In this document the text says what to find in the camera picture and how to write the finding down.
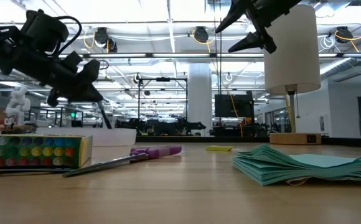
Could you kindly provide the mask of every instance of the column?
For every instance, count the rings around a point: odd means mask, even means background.
[[[212,84],[209,63],[192,63],[188,75],[188,118],[189,122],[201,122],[207,128],[195,130],[202,137],[209,137],[212,129]]]

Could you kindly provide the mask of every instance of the white robot figure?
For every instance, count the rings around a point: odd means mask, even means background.
[[[29,111],[31,108],[30,100],[26,98],[27,88],[23,86],[15,87],[11,93],[11,100],[6,106],[6,117],[5,124],[14,123],[16,125],[24,124],[24,112]]]

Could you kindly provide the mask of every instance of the teal paper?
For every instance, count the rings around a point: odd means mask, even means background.
[[[233,165],[261,185],[310,177],[361,180],[361,157],[314,154],[289,156],[265,145],[251,152],[236,152]]]

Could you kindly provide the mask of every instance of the lamp base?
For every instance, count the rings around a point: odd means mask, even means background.
[[[322,136],[320,134],[272,133],[270,134],[270,143],[292,145],[318,145],[322,144]]]

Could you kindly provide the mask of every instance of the desk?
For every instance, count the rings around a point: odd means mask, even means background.
[[[68,179],[0,176],[0,223],[361,223],[361,184],[261,187],[232,167],[230,152],[206,152],[208,145],[184,144],[178,156]],[[273,147],[288,154],[361,155],[361,148],[342,146]],[[127,152],[96,147],[93,161]]]

